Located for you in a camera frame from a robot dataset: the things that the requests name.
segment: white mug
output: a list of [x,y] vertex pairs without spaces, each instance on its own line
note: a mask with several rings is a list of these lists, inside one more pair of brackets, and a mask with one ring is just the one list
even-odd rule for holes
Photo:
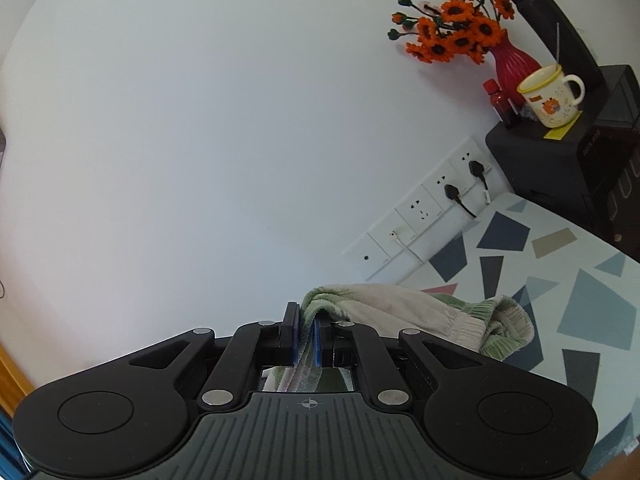
[[[568,81],[580,87],[578,98],[574,98]],[[564,75],[558,64],[536,70],[520,83],[518,92],[547,128],[557,128],[573,121],[585,95],[582,79],[577,75]]]

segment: yellow mug rim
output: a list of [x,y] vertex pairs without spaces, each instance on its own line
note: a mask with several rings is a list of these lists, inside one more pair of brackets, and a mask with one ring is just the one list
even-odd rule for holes
[[526,78],[524,78],[524,81],[522,83],[520,83],[518,85],[518,92],[521,94],[528,94],[530,92],[535,92],[536,90],[540,90],[541,88],[544,88],[545,86],[547,86],[549,83],[551,83],[554,79],[558,78],[558,76],[562,73],[562,67],[560,65],[558,65],[558,69],[553,73],[552,76],[550,76],[548,79],[545,79],[542,83],[538,83],[537,85],[532,86],[531,88],[523,88],[522,87],[522,83],[524,83],[524,81],[527,80],[528,77],[531,76],[531,74],[529,74]]

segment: yellow sticky note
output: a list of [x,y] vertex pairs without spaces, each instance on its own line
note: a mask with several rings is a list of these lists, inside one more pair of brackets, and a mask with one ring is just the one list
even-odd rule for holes
[[570,123],[565,124],[564,126],[558,126],[557,128],[550,129],[546,133],[545,139],[551,139],[551,140],[562,140],[562,139],[564,139],[564,136],[567,133],[569,133],[569,130],[575,124],[575,121],[580,119],[581,115],[582,115],[582,112],[578,112]]

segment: towel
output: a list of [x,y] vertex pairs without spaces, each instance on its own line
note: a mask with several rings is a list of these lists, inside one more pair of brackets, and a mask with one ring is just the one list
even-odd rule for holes
[[267,391],[316,391],[322,369],[314,365],[312,330],[321,310],[329,313],[332,321],[372,326],[382,337],[398,337],[405,328],[418,328],[500,361],[534,336],[527,313],[507,296],[466,303],[448,294],[427,294],[397,285],[327,285],[307,293],[300,309],[298,364],[274,368]]

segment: electrical outlet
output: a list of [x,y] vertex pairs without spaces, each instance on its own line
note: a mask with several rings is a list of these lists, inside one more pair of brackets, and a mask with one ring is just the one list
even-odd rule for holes
[[417,235],[425,232],[443,214],[442,208],[422,185],[404,197],[396,211]]
[[449,162],[453,166],[453,169],[456,170],[458,174],[465,179],[466,184],[470,188],[473,187],[477,182],[479,182],[479,180],[476,179],[469,171],[469,162],[472,160],[477,160],[484,166],[484,174],[489,173],[489,171],[491,170],[491,163],[489,162],[489,158],[482,152],[476,142],[471,138],[465,140],[465,142],[457,147],[449,156]]
[[386,254],[394,258],[398,256],[403,249],[402,245],[391,238],[391,231],[395,231],[400,241],[405,245],[413,242],[417,235],[395,209],[392,209],[382,220],[369,229],[371,238],[382,247]]
[[462,178],[448,160],[444,160],[440,165],[424,179],[422,185],[426,188],[443,211],[448,210],[455,202],[449,200],[444,193],[444,187],[447,184],[455,186],[460,191],[460,196],[464,195],[469,186],[465,179]]
[[358,269],[364,280],[368,280],[391,260],[389,255],[366,233],[351,244],[342,256]]

